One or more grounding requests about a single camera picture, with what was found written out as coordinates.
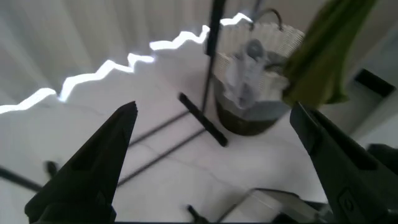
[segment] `green cloth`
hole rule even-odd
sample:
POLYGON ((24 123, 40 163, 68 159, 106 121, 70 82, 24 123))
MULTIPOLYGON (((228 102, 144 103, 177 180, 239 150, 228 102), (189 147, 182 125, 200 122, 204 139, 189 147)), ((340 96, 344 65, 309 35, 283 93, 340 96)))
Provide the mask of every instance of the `green cloth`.
POLYGON ((283 74, 290 85, 283 100, 318 108, 348 100, 343 69, 349 47, 376 0, 331 0, 319 11, 283 74))

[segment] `horizontal metal rod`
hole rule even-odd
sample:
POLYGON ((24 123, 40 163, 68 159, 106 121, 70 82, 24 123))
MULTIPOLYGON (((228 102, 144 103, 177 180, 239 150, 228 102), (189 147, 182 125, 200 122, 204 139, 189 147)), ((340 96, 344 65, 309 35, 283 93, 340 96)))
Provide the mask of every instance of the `horizontal metal rod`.
POLYGON ((0 166, 0 177, 14 184, 17 184, 21 187, 24 187, 26 189, 33 190, 34 192, 39 192, 42 189, 42 186, 40 186, 39 184, 36 184, 35 182, 26 179, 25 177, 22 177, 18 174, 15 174, 1 166, 0 166))
POLYGON ((127 177, 125 177, 122 180, 120 180, 119 183, 118 183, 118 187, 122 186, 123 184, 125 184, 129 180, 135 178, 137 175, 139 175, 140 173, 144 172, 146 169, 150 168, 155 163, 159 162, 161 159, 163 159, 163 158, 167 157, 168 155, 170 155, 171 153, 175 152, 177 149, 181 148, 183 145, 185 145, 186 143, 190 142, 192 139, 196 138, 197 136, 199 136, 200 134, 204 133, 205 131, 206 131, 205 129, 201 129, 198 132, 196 132, 196 133, 192 134, 191 136, 187 137, 186 139, 184 139, 183 141, 181 141, 177 145, 173 146, 171 149, 163 152, 161 155, 159 155, 158 157, 156 157, 152 161, 148 162, 146 165, 143 165, 138 170, 134 171, 132 174, 130 174, 127 177))
POLYGON ((161 129, 163 129, 164 127, 172 124, 174 121, 179 120, 180 118, 184 117, 185 115, 189 114, 189 111, 184 111, 183 113, 180 113, 176 116, 174 116, 173 118, 170 118, 169 120, 165 121, 163 124, 159 125, 158 127, 140 135, 137 139, 135 139, 134 141, 130 142, 129 147, 132 147, 133 145, 147 139, 149 136, 155 134, 156 132, 160 131, 161 129))

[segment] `drying rack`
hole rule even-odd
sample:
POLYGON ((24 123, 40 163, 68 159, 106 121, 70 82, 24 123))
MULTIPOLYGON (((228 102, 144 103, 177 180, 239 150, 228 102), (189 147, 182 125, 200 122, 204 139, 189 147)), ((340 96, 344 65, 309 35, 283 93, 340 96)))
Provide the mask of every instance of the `drying rack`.
MULTIPOLYGON (((210 62, 208 64, 208 69, 207 69, 207 75, 206 75, 206 80, 205 80, 205 86, 203 90, 203 97, 201 99, 201 108, 197 108, 188 98, 185 96, 183 93, 180 93, 178 96, 178 99, 185 105, 185 107, 188 109, 187 111, 180 113, 173 118, 168 119, 167 121, 163 122, 162 124, 158 125, 154 129, 142 134, 129 144, 129 148, 133 147, 137 143, 151 137, 153 134, 159 132, 160 130, 164 129, 170 124, 173 124, 174 122, 178 121, 179 119, 183 118, 184 116, 188 114, 194 115, 194 117, 203 125, 203 128, 192 135, 188 136, 187 138, 183 139, 155 159, 151 160, 147 164, 143 165, 140 167, 138 170, 134 171, 132 174, 127 175, 125 178, 121 179, 118 183, 118 187, 122 186, 126 182, 130 181, 137 175, 141 174, 144 172, 146 169, 149 167, 153 166, 157 162, 161 161, 171 153, 177 151, 180 149, 182 146, 184 146, 186 143, 192 141, 196 137, 198 137, 200 134, 204 132, 209 132, 217 141, 218 143, 225 147, 228 144, 228 140, 225 138, 224 134, 221 133, 217 128, 209 121, 206 116, 205 116, 205 111, 206 111, 206 104, 207 104, 207 99, 208 99, 208 93, 209 93, 209 88, 210 88, 210 80, 212 77, 212 70, 215 62, 215 52, 216 52, 216 47, 217 47, 217 41, 218 41, 218 33, 220 31, 220 20, 223 17, 224 14, 224 6, 225 6, 226 0, 213 0, 212 4, 212 10, 211 10, 211 17, 210 17, 210 32, 209 36, 207 39, 207 45, 206 45, 206 54, 210 56, 210 62)), ((261 3, 261 0, 257 0, 253 9, 252 14, 257 11, 259 5, 261 3)), ((16 173, 13 173, 9 170, 7 170, 5 167, 0 166, 0 177, 13 182, 17 185, 20 185, 22 187, 25 187, 27 189, 33 190, 34 192, 38 192, 42 186, 39 184, 35 183, 34 181, 31 181, 29 179, 26 179, 25 177, 22 177, 16 173)))

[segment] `brown basket base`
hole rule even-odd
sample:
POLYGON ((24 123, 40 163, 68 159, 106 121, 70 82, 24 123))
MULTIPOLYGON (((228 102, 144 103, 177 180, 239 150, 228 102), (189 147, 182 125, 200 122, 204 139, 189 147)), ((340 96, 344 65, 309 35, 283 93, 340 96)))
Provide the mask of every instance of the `brown basket base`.
POLYGON ((221 124, 232 133, 242 136, 254 136, 263 133, 271 127, 278 119, 268 121, 246 121, 228 110, 224 110, 222 105, 216 100, 217 116, 221 124))

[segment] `basket handle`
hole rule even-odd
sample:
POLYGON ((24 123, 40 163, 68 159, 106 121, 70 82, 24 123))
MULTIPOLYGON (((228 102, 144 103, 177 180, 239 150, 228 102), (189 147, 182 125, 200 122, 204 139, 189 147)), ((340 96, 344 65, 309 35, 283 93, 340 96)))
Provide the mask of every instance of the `basket handle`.
POLYGON ((254 29, 254 23, 257 22, 264 14, 267 14, 269 12, 273 12, 276 17, 278 18, 278 26, 279 26, 279 30, 283 31, 283 27, 282 27, 282 17, 280 16, 279 12, 276 9, 263 9, 261 10, 259 13, 257 13, 256 15, 253 16, 252 18, 252 23, 250 24, 250 31, 253 31, 254 29))

